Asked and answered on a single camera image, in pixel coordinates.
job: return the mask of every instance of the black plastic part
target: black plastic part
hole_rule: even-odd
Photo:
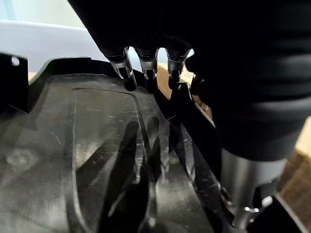
[[[0,53],[1,85],[0,107],[14,106],[29,112],[27,59],[13,54]]]
[[[145,86],[145,79],[143,74],[134,70],[134,73],[137,77],[137,83],[140,86]],[[55,83],[54,86],[54,96],[50,96],[49,104],[53,107],[52,109],[46,109],[50,114],[55,116],[55,119],[60,124],[58,125],[58,131],[60,135],[64,134],[63,126],[66,128],[68,125],[67,122],[59,121],[60,117],[63,114],[59,115],[57,104],[60,104],[63,107],[66,107],[66,103],[63,102],[62,96],[59,95],[58,88],[62,89],[64,84],[70,83],[72,86],[79,86],[79,83],[86,82],[88,88],[96,86],[97,83],[95,80],[109,79],[107,83],[120,83],[121,81],[115,73],[114,69],[109,63],[94,61],[88,58],[76,58],[76,59],[58,59],[53,60],[47,63],[47,65],[41,70],[40,74],[37,77],[36,81],[40,81],[41,87],[45,89],[40,89],[39,85],[36,86],[37,96],[40,96],[40,101],[36,102],[33,99],[33,104],[36,107],[36,110],[32,113],[35,117],[38,112],[43,108],[43,102],[46,98],[46,90],[49,89],[51,83]],[[148,93],[142,93],[142,99],[140,99],[139,104],[146,104],[145,98],[150,98],[147,96]],[[172,118],[172,125],[170,127],[172,135],[170,138],[172,140],[172,149],[176,151],[182,164],[185,164],[185,154],[189,151],[189,144],[185,147],[187,141],[192,141],[191,145],[193,147],[193,153],[195,158],[195,185],[197,187],[198,196],[201,197],[206,215],[210,220],[213,221],[215,232],[222,233],[241,233],[246,231],[240,231],[238,229],[232,228],[225,218],[225,208],[222,206],[222,201],[220,198],[220,192],[215,182],[213,175],[211,174],[208,166],[202,156],[208,161],[209,166],[214,171],[217,177],[219,177],[220,170],[220,154],[219,148],[217,145],[217,136],[215,128],[212,123],[202,114],[202,112],[196,107],[194,102],[191,99],[190,93],[188,91],[188,86],[185,83],[180,84],[180,88],[174,90],[172,93],[171,100],[168,101],[160,91],[154,93],[154,98],[157,102],[157,105],[161,109],[162,114],[166,118]],[[44,124],[42,116],[38,124],[41,124],[42,129],[46,129],[48,134],[51,134],[50,124]],[[162,138],[169,137],[169,135],[162,135]],[[60,142],[66,142],[65,138],[60,137]],[[68,148],[72,147],[72,143],[67,145]],[[61,150],[58,150],[58,147],[51,145],[48,147],[52,151],[56,150],[57,153],[53,153],[52,158],[55,159],[58,153],[62,153]],[[65,155],[70,154],[71,151],[65,151]],[[64,166],[68,166],[68,161],[64,162]],[[72,210],[68,210],[68,218],[74,222],[72,219]],[[295,222],[291,219],[291,216],[288,215],[287,210],[284,209],[283,204],[275,200],[274,204],[268,207],[264,213],[262,213],[254,223],[249,227],[250,233],[255,232],[275,232],[275,229],[286,229],[289,232],[302,232]]]
[[[262,208],[261,201],[267,196],[274,196],[276,194],[279,178],[275,178],[268,183],[264,183],[255,189],[253,206],[254,208]]]
[[[198,95],[198,85],[202,81],[202,77],[200,75],[195,75],[192,79],[191,86],[190,86],[190,93],[194,96]]]
[[[156,92],[157,90],[157,80],[156,78],[153,78],[153,79],[146,79],[146,88],[147,88],[147,91],[149,93],[154,93]]]
[[[171,90],[178,88],[179,79],[180,79],[179,70],[172,70],[169,76],[169,88]]]

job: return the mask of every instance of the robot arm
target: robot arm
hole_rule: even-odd
[[[187,68],[200,77],[195,93],[212,108],[222,142],[222,199],[233,226],[246,228],[271,204],[311,114],[311,3],[69,1],[127,90],[136,88],[128,46],[138,53],[150,92],[158,48],[167,49],[171,89],[194,49]]]

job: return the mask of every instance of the scratched plastic surface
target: scratched plastic surface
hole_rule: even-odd
[[[68,232],[81,219],[91,231],[137,228],[150,194],[143,158],[152,156],[155,231],[211,233],[174,148],[191,155],[191,143],[143,87],[128,93],[104,75],[52,76],[30,114],[0,115],[1,231]]]

